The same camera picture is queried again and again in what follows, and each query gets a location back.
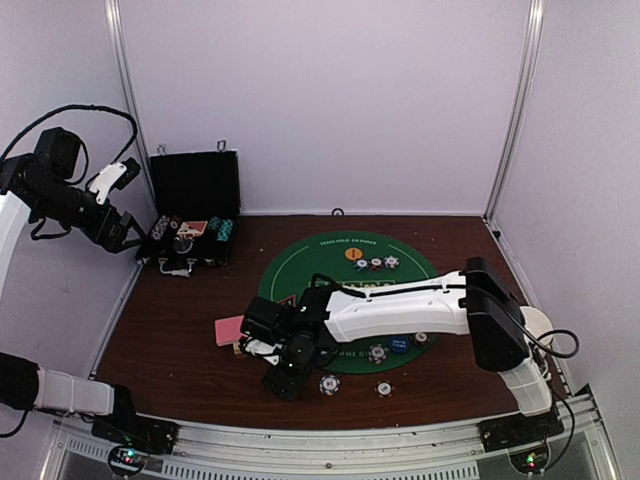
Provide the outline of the blue tan chip stack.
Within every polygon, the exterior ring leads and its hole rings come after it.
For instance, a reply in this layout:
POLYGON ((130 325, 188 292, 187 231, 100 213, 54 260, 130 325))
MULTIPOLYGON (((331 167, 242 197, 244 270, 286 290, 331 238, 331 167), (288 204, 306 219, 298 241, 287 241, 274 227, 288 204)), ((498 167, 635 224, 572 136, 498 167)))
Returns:
POLYGON ((319 387, 319 392, 322 395, 334 396, 341 389, 341 380, 333 374, 327 374, 320 378, 318 387, 319 387))

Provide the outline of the triangular black red dealer button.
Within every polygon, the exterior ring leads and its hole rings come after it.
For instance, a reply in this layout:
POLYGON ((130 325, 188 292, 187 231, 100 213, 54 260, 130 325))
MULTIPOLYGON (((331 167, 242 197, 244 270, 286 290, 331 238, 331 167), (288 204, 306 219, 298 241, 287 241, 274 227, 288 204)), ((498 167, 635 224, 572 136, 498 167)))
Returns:
POLYGON ((287 296, 279 301, 281 305, 290 305, 295 307, 297 305, 297 296, 295 294, 287 296))

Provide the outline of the brown orange chip stack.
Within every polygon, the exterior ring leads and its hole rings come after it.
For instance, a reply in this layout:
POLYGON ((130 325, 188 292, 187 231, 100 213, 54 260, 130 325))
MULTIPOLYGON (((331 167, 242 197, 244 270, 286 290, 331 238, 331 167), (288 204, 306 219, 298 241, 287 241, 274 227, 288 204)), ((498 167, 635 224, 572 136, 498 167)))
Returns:
POLYGON ((391 397, 394 393, 394 386, 388 381, 379 381, 374 389, 377 396, 381 398, 391 397))

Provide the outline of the orange big blind button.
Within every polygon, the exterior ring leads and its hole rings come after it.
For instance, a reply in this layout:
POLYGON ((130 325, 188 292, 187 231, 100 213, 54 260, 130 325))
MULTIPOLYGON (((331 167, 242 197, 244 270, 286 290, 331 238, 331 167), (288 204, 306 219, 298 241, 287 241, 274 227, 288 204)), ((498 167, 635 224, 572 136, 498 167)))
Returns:
POLYGON ((363 252, 359 248, 355 248, 355 247, 348 248, 344 252, 344 255, 345 255, 345 258, 351 262, 355 262, 364 257, 363 252))

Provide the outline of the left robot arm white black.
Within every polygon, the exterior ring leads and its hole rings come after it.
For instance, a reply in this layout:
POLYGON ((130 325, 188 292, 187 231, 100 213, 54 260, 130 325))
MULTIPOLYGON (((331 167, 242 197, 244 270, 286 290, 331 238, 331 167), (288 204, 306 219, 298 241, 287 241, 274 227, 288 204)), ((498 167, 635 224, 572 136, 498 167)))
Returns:
MULTIPOLYGON (((109 200, 112 190, 124 189, 140 173, 141 166, 134 158, 119 152, 93 177, 76 177, 77 158, 88 149, 78 135, 62 127, 42 131, 33 152, 12 155, 29 132, 68 111, 119 116, 131 124, 133 136, 138 134, 130 114, 109 106, 70 104, 56 108, 27 125, 2 152, 2 195, 11 194, 27 207, 26 221, 34 241, 64 238, 78 229, 112 254, 142 245, 146 239, 142 227, 130 213, 119 213, 109 200)), ((137 442, 144 433, 127 388, 46 369, 8 353, 1 356, 1 402, 22 414, 41 410, 104 419, 106 429, 123 444, 137 442)))

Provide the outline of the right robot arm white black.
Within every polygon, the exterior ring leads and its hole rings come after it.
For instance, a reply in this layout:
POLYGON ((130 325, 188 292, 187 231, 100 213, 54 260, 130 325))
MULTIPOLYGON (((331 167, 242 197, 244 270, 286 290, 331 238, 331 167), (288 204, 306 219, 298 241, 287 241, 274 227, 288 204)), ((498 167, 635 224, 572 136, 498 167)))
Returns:
POLYGON ((433 279, 378 287, 347 287, 316 273, 294 306, 255 298, 242 330, 277 356, 271 388, 296 398, 318 360, 342 345, 383 335, 468 335, 475 361, 498 374, 518 413, 512 430, 535 440, 551 424, 553 393, 542 362, 570 358, 551 343, 559 330, 541 310, 522 306, 482 257, 433 279))

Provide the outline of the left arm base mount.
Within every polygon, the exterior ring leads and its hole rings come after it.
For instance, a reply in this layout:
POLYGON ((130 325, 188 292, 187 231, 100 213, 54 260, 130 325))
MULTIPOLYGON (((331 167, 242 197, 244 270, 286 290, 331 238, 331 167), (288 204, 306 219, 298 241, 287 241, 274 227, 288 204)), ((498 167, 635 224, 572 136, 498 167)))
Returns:
POLYGON ((91 434, 113 443, 107 466, 120 478, 141 474, 154 456, 173 453, 180 427, 170 421, 136 417, 132 425, 111 417, 94 416, 91 434))

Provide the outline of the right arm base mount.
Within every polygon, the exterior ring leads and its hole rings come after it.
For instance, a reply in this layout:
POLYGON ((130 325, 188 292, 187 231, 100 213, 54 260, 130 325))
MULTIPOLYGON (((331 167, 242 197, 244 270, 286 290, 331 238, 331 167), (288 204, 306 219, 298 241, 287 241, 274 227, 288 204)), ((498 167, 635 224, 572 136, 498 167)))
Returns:
POLYGON ((551 463, 551 437, 564 432, 564 424, 552 414, 525 417, 516 414, 478 424, 486 453, 505 450, 511 467, 518 473, 542 474, 551 463))

